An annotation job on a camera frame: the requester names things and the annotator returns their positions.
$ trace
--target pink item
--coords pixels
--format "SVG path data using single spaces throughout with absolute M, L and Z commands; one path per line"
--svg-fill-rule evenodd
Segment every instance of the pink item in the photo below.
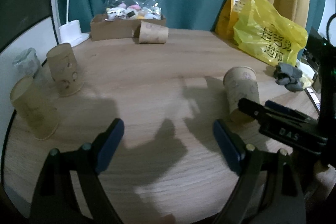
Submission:
M 120 3 L 120 4 L 118 5 L 118 7 L 126 9 L 126 4 L 125 4 L 125 3 Z
M 137 5 L 137 4 L 133 4 L 133 5 L 129 6 L 129 7 L 127 7 L 127 9 L 131 9 L 131 8 L 133 8 L 133 9 L 135 9 L 137 11 L 139 11 L 141 9 L 141 7 L 139 5 Z

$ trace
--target yellow plastic bag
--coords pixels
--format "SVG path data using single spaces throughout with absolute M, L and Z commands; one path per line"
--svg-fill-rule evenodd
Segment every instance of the yellow plastic bag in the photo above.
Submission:
M 234 33 L 239 49 L 271 66 L 279 62 L 295 66 L 308 38 L 304 28 L 281 16 L 267 0 L 248 0 Z
M 233 26 L 247 0 L 227 0 L 218 17 L 215 33 L 223 39 L 233 39 Z

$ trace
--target cardboard box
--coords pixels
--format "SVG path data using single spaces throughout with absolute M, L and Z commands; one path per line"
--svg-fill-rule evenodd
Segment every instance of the cardboard box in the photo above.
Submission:
M 157 19 L 133 19 L 133 20 L 115 20 L 104 21 L 107 19 L 107 14 L 96 15 L 90 23 L 91 26 L 91 40 L 105 40 L 116 38 L 132 38 L 139 37 L 141 21 L 150 22 L 153 24 L 166 26 L 166 18 L 161 16 L 161 20 Z

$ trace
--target overturned paper cup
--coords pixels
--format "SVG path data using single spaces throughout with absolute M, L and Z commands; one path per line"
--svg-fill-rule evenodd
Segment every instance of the overturned paper cup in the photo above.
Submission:
M 230 119 L 233 122 L 251 122 L 254 119 L 238 110 L 238 102 L 242 98 L 259 103 L 258 83 L 253 69 L 249 67 L 233 67 L 227 71 L 223 79 L 229 102 Z
M 72 95 L 83 86 L 77 61 L 69 43 L 59 44 L 47 52 L 48 66 L 61 97 Z
M 30 75 L 15 84 L 9 98 L 18 115 L 27 122 L 35 138 L 44 140 L 56 131 L 60 115 L 35 85 Z
M 138 44 L 164 44 L 168 39 L 168 27 L 141 21 Z

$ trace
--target orange bag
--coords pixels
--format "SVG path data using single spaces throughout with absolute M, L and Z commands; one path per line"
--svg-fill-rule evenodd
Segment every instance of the orange bag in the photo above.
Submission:
M 233 39 L 233 26 L 238 21 L 239 13 L 248 0 L 227 0 L 220 12 L 215 33 L 223 39 Z

